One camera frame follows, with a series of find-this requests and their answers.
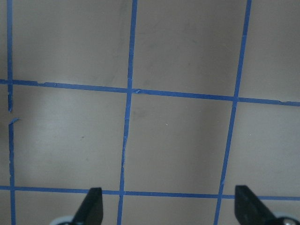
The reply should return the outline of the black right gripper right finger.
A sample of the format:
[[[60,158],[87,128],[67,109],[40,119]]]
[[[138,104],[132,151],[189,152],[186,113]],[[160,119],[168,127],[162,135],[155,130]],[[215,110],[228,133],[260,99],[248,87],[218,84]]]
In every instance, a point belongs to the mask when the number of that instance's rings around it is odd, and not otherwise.
[[[266,225],[275,215],[246,185],[235,186],[234,214],[240,225]]]

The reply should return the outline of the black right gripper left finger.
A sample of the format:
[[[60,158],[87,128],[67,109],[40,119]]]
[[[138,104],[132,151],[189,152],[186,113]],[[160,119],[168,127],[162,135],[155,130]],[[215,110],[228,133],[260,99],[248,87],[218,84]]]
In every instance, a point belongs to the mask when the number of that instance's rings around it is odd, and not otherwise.
[[[72,225],[101,225],[103,221],[102,188],[91,188],[74,215]]]

